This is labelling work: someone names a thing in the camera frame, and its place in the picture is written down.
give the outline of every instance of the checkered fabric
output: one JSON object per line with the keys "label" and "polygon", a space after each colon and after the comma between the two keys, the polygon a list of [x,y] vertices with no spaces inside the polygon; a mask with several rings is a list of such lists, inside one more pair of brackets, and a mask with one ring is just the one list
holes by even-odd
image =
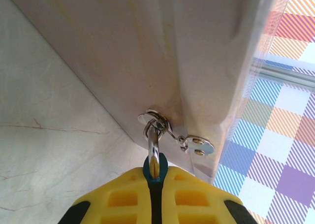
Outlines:
{"label": "checkered fabric", "polygon": [[260,224],[315,224],[315,93],[259,78],[214,185]]}

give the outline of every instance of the marble surface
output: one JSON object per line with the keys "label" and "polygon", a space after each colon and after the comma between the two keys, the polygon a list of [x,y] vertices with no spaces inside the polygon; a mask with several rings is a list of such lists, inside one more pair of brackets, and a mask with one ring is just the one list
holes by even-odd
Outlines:
{"label": "marble surface", "polygon": [[147,151],[11,0],[0,0],[0,36],[0,223],[57,223]]}

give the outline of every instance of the yellow tool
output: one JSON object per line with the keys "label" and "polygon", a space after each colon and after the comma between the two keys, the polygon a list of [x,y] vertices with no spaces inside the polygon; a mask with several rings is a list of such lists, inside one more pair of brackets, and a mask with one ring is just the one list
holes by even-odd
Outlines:
{"label": "yellow tool", "polygon": [[149,157],[76,200],[59,224],[256,224],[240,199],[178,167],[159,153],[159,176]]}

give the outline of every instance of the metal bracket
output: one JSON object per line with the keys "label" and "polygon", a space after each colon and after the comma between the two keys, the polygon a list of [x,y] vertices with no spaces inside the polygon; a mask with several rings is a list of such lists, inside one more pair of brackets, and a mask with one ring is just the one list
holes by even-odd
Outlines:
{"label": "metal bracket", "polygon": [[214,152],[214,146],[208,139],[195,135],[188,135],[187,137],[179,135],[176,137],[173,134],[172,126],[169,120],[156,110],[148,109],[146,113],[140,114],[138,116],[138,121],[146,125],[143,135],[147,141],[149,128],[155,127],[158,131],[158,140],[160,140],[161,137],[167,132],[176,140],[183,152],[187,152],[189,149],[191,149],[195,154],[200,156],[209,155]]}

